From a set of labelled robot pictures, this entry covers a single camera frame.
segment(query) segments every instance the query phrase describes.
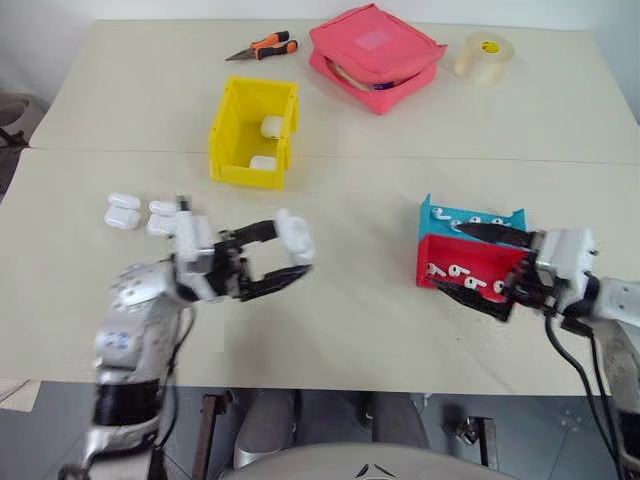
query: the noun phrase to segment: black cable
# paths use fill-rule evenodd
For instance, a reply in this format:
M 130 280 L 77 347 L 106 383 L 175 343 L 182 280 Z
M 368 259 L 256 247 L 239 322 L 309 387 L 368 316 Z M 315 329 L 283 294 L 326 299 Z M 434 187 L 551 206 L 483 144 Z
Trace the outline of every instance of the black cable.
M 173 413 L 171 416 L 171 423 L 169 424 L 169 428 L 167 428 L 167 431 L 164 434 L 164 437 L 162 437 L 162 440 L 160 440 L 160 443 L 158 443 L 157 445 L 157 448 L 160 448 L 160 449 L 162 449 L 166 445 L 166 443 L 169 441 L 169 438 L 173 433 L 176 423 L 178 422 L 178 414 L 180 412 L 178 381 L 177 381 L 177 374 L 176 374 L 176 359 L 178 357 L 178 352 L 180 352 L 180 349 L 182 348 L 184 341 L 187 339 L 187 337 L 191 333 L 191 330 L 193 329 L 193 325 L 196 323 L 195 308 L 189 307 L 187 308 L 187 310 L 191 313 L 191 317 L 189 318 L 189 325 L 187 325 L 187 329 L 185 330 L 184 334 L 182 335 L 180 340 L 176 342 L 175 346 L 173 347 L 173 352 L 171 353 L 171 358 L 169 359 L 169 363 L 168 363 L 167 378 L 164 382 L 163 395 L 166 394 L 169 382 L 171 382 L 171 391 L 172 391 L 172 397 L 173 397 Z
M 615 423 L 613 422 L 613 415 L 611 414 L 611 407 L 609 405 L 607 392 L 604 389 L 604 382 L 602 381 L 602 375 L 600 373 L 596 338 L 593 331 L 590 331 L 587 336 L 589 337 L 589 342 L 591 344 L 591 360 L 596 374 L 596 381 L 598 382 L 598 390 L 600 391 L 600 401 L 602 402 L 602 409 L 604 410 L 604 418 L 607 421 L 607 427 L 609 428 L 609 437 L 611 438 L 611 448 L 613 450 L 613 461 L 616 464 L 618 476 L 623 479 L 624 471 L 622 469 L 622 460 L 620 458 L 620 443 L 618 441 Z
M 587 394 L 587 402 L 589 403 L 589 408 L 591 409 L 591 414 L 593 415 L 593 419 L 596 422 L 596 426 L 598 427 L 600 436 L 602 437 L 602 440 L 604 441 L 604 444 L 607 447 L 607 450 L 609 451 L 611 458 L 615 462 L 616 458 L 615 458 L 613 449 L 611 447 L 611 443 L 609 442 L 609 438 L 605 434 L 604 428 L 602 426 L 602 422 L 600 421 L 600 417 L 598 416 L 598 411 L 596 410 L 596 404 L 593 399 L 593 393 L 591 391 L 591 385 L 589 385 L 589 380 L 587 379 L 587 374 L 585 373 L 584 368 L 582 368 L 582 365 L 580 365 L 580 363 L 575 358 L 573 358 L 571 354 L 567 352 L 558 341 L 558 337 L 556 337 L 556 334 L 553 331 L 553 326 L 552 326 L 553 316 L 545 315 L 544 320 L 545 320 L 544 330 L 547 333 L 547 338 L 549 339 L 549 342 L 551 342 L 551 345 L 553 346 L 553 348 L 555 348 L 558 354 L 562 358 L 564 358 L 569 363 L 569 365 L 571 365 L 575 369 L 576 372 L 578 372 L 578 376 L 580 377 L 582 386 L 584 387 L 584 390 Z

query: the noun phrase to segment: clear packing tape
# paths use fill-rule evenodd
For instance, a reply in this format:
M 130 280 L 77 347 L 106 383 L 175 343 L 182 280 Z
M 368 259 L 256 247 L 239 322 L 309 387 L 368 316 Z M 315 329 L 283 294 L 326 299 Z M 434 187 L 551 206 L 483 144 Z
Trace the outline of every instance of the clear packing tape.
M 467 37 L 466 45 L 456 59 L 455 72 L 473 85 L 493 85 L 502 78 L 513 55 L 513 45 L 507 39 L 476 32 Z

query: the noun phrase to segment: pink pouch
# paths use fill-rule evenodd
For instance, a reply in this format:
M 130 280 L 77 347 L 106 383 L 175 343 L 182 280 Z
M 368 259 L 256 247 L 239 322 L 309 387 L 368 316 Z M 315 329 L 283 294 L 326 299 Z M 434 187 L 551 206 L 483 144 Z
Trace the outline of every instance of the pink pouch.
M 378 114 L 430 83 L 447 48 L 374 4 L 349 10 L 310 36 L 311 66 Z M 401 83 L 386 90 L 356 88 L 329 67 L 331 62 L 363 84 Z

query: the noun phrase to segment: robotic hand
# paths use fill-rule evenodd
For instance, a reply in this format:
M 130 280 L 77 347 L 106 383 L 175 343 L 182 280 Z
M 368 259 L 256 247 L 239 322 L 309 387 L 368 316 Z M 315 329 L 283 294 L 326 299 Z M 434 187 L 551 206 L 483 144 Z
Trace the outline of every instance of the robotic hand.
M 526 248 L 529 254 L 505 279 L 502 302 L 487 300 L 478 291 L 440 280 L 434 281 L 436 286 L 459 303 L 503 322 L 509 319 L 516 303 L 542 312 L 552 345 L 580 374 L 618 476 L 640 477 L 640 356 L 629 335 L 630 330 L 640 327 L 640 283 L 598 280 L 591 274 L 593 257 L 598 252 L 588 229 L 523 232 L 480 223 L 462 224 L 458 228 L 486 242 Z M 560 345 L 553 332 L 552 319 L 558 314 L 563 317 L 563 329 L 591 341 L 608 436 L 595 411 L 582 366 Z M 600 375 L 596 340 L 604 360 L 613 413 Z
M 166 260 L 125 269 L 111 286 L 111 308 L 96 336 L 96 401 L 81 465 L 59 478 L 89 478 L 97 456 L 150 449 L 156 444 L 166 385 L 176 355 L 193 326 L 193 303 L 225 296 L 242 302 L 281 290 L 305 275 L 315 254 L 306 222 L 280 210 L 262 221 L 219 233 L 213 244 L 205 217 L 194 217 L 178 197 L 176 253 Z M 292 266 L 254 281 L 243 246 L 280 237 Z M 179 338 L 183 310 L 191 322 Z M 160 448 L 168 439 L 156 444 Z

